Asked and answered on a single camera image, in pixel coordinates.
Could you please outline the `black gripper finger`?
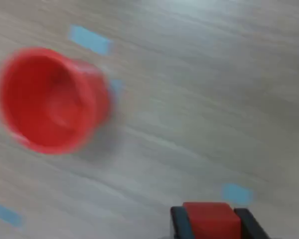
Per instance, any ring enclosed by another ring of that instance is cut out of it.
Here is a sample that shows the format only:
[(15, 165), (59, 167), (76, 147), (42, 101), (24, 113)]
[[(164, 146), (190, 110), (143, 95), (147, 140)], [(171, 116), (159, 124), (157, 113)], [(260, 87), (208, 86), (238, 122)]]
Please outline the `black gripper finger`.
[(235, 214), (241, 221), (242, 239), (270, 239), (253, 214), (246, 208), (235, 208)]
[(170, 208), (170, 238), (194, 239), (191, 223), (183, 206)]

